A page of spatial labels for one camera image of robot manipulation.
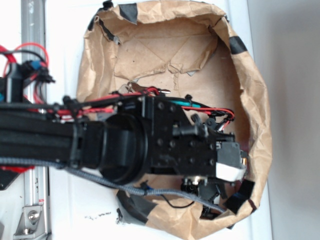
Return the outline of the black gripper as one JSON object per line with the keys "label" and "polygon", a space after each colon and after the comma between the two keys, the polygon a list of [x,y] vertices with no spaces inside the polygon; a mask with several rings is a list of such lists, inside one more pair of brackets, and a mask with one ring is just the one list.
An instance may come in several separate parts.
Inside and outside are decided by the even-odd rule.
{"label": "black gripper", "polygon": [[225,185],[243,179],[249,158],[224,131],[234,112],[163,96],[147,97],[143,112],[150,121],[150,173],[182,176],[181,190],[203,205],[203,219],[223,213],[215,199],[228,198]]}

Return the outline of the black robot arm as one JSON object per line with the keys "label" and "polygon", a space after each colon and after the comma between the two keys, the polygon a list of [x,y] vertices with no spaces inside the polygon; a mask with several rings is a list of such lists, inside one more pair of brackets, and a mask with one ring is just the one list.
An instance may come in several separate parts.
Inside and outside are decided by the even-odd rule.
{"label": "black robot arm", "polygon": [[145,93],[63,105],[2,103],[0,164],[65,169],[137,196],[176,195],[213,203],[223,183],[241,180],[246,152],[224,128],[227,108]]}

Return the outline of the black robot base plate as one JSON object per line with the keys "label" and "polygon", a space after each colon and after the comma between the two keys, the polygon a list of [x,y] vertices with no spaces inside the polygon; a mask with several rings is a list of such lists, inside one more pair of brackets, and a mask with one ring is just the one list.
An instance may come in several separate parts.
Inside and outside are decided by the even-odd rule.
{"label": "black robot base plate", "polygon": [[6,190],[25,171],[21,166],[0,166],[0,190]]}

